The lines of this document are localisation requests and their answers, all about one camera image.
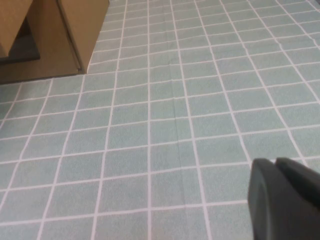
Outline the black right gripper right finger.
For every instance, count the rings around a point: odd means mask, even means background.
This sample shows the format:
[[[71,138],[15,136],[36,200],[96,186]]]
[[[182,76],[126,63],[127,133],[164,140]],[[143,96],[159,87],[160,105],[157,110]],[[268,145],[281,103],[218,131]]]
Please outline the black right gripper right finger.
[[[292,159],[279,157],[276,167],[291,186],[309,203],[320,202],[320,174]]]

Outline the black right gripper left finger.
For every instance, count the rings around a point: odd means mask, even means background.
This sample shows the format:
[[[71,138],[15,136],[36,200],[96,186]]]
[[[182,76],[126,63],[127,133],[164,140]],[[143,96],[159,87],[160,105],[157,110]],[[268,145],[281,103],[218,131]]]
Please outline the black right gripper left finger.
[[[275,162],[253,160],[247,202],[255,240],[320,238],[320,203],[304,200]]]

